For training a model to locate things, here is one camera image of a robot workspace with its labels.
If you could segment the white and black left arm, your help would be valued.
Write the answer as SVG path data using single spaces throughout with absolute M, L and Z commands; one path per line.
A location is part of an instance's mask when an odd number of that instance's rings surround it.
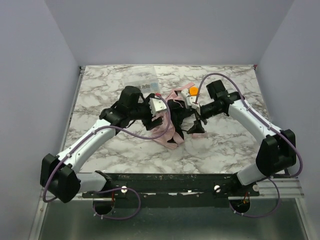
M 141 121 L 148 131 L 158 127 L 162 118 L 156 115 L 162 111 L 170 110 L 159 94 L 144 97 L 139 88 L 126 86 L 118 101 L 105 108 L 94 125 L 73 145 L 57 155 L 49 153 L 42 159 L 40 184 L 44 188 L 43 201 L 50 202 L 47 193 L 68 203 L 79 193 L 105 189 L 111 178 L 99 171 L 80 175 L 84 163 L 119 132 L 127 133 L 126 128 L 133 121 Z

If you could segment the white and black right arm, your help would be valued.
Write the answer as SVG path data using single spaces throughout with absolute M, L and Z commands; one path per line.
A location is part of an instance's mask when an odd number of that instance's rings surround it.
M 255 111 L 239 92 L 229 93 L 221 80 L 206 86 L 211 103 L 200 105 L 191 90 L 182 91 L 186 108 L 192 110 L 196 120 L 188 134 L 204 133 L 207 119 L 225 114 L 237 120 L 260 144 L 255 162 L 235 173 L 228 184 L 231 189 L 240 189 L 256 181 L 270 177 L 296 164 L 296 137 L 290 129 L 282 130 L 266 121 Z

